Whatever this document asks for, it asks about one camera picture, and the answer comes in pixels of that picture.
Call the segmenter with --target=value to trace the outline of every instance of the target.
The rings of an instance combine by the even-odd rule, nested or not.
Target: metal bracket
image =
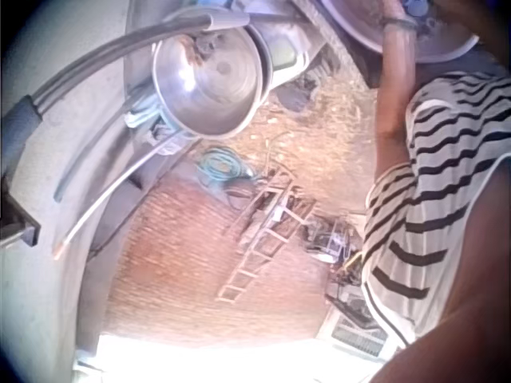
[[[0,248],[6,248],[21,239],[30,247],[38,244],[41,225],[9,194],[2,190],[0,216]]]

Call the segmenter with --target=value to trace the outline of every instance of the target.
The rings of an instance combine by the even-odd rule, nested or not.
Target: hose
[[[213,147],[200,158],[199,170],[210,180],[229,181],[240,177],[252,177],[254,172],[232,149]]]
[[[177,34],[206,30],[211,24],[212,18],[209,15],[177,19],[108,42],[80,57],[48,80],[34,93],[32,97],[34,105],[42,116],[71,89],[118,58]]]

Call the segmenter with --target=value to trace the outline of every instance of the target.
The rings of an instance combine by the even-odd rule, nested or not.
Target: metal bowl
[[[263,69],[251,36],[236,28],[161,41],[153,82],[166,120],[218,140],[234,136],[253,118]]]

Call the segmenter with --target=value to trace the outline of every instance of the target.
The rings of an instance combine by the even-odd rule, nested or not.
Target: person
[[[443,73],[415,92],[414,19],[380,0],[383,69],[362,292],[404,349],[380,382],[511,381],[511,79]],[[509,37],[477,0],[436,0],[509,65]]]

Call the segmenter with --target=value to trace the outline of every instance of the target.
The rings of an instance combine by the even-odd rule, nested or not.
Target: white cable
[[[92,214],[101,206],[103,202],[122,184],[124,180],[126,180],[129,176],[131,176],[139,167],[153,158],[160,149],[162,149],[166,144],[170,142],[172,138],[179,132],[177,130],[164,140],[162,140],[157,146],[155,146],[150,152],[148,152],[145,156],[140,158],[135,164],[130,166],[124,173],[122,173],[116,180],[114,180],[97,199],[93,202],[92,205],[87,209],[85,213],[83,213],[80,219],[74,224],[73,227],[68,231],[65,235],[62,242],[58,245],[56,251],[53,253],[53,259],[59,260],[64,251],[67,249],[75,235],[80,231],[80,229],[85,225],[85,223],[89,220]]]

